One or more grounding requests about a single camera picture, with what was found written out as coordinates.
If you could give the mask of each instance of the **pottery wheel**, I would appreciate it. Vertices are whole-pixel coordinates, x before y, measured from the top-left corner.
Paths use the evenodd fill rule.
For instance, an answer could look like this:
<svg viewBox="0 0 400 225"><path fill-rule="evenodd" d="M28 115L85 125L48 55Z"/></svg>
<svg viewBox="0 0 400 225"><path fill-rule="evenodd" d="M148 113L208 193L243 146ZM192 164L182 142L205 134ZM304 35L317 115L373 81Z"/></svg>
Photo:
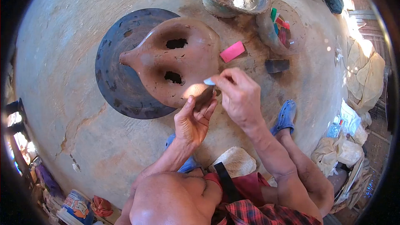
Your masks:
<svg viewBox="0 0 400 225"><path fill-rule="evenodd" d="M175 110L153 98L137 73L119 63L119 56L138 46L158 24L176 17L179 15L163 9L141 9L122 17L103 37L96 56L97 85L105 100L119 113L130 118L153 119Z"/></svg>

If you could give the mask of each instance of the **dusty floor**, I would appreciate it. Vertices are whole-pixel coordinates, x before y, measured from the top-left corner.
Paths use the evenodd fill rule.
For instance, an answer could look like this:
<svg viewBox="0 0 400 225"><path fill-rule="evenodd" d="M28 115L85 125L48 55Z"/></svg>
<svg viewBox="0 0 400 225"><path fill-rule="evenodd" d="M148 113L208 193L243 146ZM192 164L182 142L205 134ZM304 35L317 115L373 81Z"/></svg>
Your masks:
<svg viewBox="0 0 400 225"><path fill-rule="evenodd" d="M136 175L160 156L174 131L174 113L153 120L118 113L95 80L103 35L119 18L142 8L164 8L204 21L220 35L221 50L241 40L246 52L228 64L221 60L220 68L238 66L262 86L261 109L271 126L281 104L294 99L295 142L310 155L339 111L344 67L335 67L334 46L338 36L346 57L347 37L342 18L321 0L283 1L299 13L306 47L288 57L290 71L272 77L264 68L272 55L257 36L254 17L217 19L201 0L33 0L18 33L16 94L24 101L38 152L63 190L98 195L122 208ZM245 148L265 172L249 140L219 105L196 154L208 166L232 146Z"/></svg>

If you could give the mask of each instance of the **plaid cloth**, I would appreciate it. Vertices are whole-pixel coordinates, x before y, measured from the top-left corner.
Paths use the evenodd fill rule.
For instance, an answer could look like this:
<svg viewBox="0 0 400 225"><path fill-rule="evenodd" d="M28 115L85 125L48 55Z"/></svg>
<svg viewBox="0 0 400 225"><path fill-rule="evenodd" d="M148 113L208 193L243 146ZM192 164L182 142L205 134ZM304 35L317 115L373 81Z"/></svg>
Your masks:
<svg viewBox="0 0 400 225"><path fill-rule="evenodd" d="M266 204L257 208L250 200L236 201L230 204L221 203L214 213L211 224L218 225L252 225L252 224L318 224L316 218L297 210Z"/></svg>

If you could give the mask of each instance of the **pink rubber piece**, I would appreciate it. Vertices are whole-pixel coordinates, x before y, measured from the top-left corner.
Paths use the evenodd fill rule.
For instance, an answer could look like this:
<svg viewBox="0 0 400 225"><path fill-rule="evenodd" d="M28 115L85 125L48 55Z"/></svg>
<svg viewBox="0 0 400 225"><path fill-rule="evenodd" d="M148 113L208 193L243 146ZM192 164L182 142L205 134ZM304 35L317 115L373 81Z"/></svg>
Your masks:
<svg viewBox="0 0 400 225"><path fill-rule="evenodd" d="M221 52L220 55L223 58L224 62L229 62L232 59L236 58L238 55L242 54L244 52L244 46L242 41L238 41L229 48L227 48L225 51Z"/></svg>

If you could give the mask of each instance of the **unfired clay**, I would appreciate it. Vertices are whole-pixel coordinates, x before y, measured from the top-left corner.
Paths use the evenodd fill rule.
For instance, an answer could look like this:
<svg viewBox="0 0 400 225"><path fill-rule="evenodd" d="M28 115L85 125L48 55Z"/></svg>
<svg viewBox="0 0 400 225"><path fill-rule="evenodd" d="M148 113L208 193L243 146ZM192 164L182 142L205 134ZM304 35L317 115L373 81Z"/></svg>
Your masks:
<svg viewBox="0 0 400 225"><path fill-rule="evenodd" d="M133 50L120 54L147 91L161 103L181 108L190 95L201 104L213 87L203 80L218 73L220 37L203 22L173 18L152 29Z"/></svg>

